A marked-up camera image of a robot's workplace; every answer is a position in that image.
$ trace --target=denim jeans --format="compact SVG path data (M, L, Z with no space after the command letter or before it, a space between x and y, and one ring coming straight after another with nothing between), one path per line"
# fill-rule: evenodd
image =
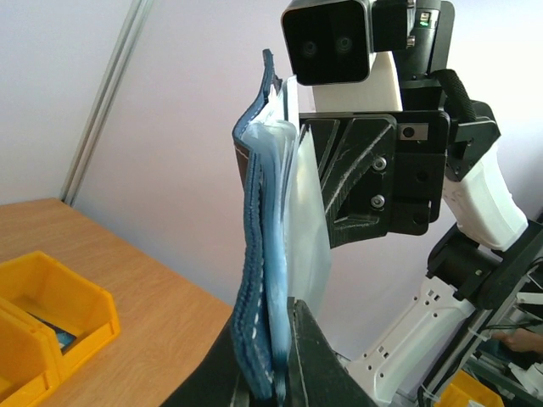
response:
M264 248L261 227L260 179L262 163L258 154L242 140L249 123L266 106L272 86L279 91L270 50L263 52L264 75L254 102L234 126L232 136L244 187L245 261L241 286L232 314L234 353L253 395L273 396L273 361L264 289Z

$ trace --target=camera lens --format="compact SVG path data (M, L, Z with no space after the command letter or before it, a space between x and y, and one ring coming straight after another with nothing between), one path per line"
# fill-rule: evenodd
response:
M316 54L316 44L313 41L304 42L302 52L306 58L314 57Z
M347 36L341 36L336 41L336 51L338 53L348 53L353 48L353 40Z

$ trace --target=bolt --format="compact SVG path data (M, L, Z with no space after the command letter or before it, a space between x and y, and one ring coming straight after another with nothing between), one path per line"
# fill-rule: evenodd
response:
M372 206L375 209L382 208L384 206L384 196L376 195L372 198Z
M407 37L407 47L408 48L415 47L415 36L408 36Z
M378 157L373 161L372 167L375 171L382 171L387 168L387 160L383 157Z
M403 134L405 138L412 138L415 136L415 129L412 127L406 127L401 134Z

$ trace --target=wooden table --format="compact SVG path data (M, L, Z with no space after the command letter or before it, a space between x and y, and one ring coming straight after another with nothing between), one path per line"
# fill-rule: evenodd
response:
M113 294L121 333L41 407L156 407L231 308L56 199L0 207L0 261L42 250Z

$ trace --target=screw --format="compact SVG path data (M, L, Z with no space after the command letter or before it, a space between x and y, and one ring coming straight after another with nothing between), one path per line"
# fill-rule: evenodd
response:
M387 168L387 160L383 157L379 157L373 161L372 167L375 171L382 171Z
M372 198L372 206L373 208L379 209L384 206L384 196L383 195L376 195Z
M412 127L406 127L401 134L403 134L405 138L412 138L415 136L415 129Z

